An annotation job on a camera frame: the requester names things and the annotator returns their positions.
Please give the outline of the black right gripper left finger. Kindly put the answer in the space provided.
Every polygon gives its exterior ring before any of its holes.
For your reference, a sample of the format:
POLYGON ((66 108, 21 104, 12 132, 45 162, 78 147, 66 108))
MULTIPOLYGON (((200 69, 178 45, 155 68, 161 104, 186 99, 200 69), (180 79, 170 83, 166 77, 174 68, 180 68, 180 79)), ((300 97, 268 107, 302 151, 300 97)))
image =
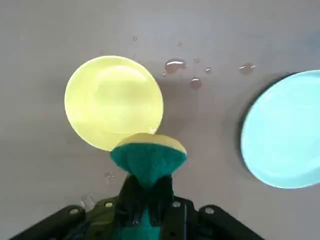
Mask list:
POLYGON ((119 195, 96 202, 91 210, 68 205, 13 236, 14 240, 122 240, 125 228, 141 223, 146 190, 133 175, 119 195))

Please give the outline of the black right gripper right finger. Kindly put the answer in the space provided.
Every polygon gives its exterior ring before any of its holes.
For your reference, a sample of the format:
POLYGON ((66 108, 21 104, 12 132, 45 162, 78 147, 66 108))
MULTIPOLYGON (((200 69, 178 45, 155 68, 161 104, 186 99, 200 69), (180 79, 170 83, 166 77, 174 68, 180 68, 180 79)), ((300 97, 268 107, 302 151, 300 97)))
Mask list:
POLYGON ((159 179, 149 192, 149 220, 160 240, 261 240, 262 237, 217 205, 196 210, 174 195, 173 179, 159 179))

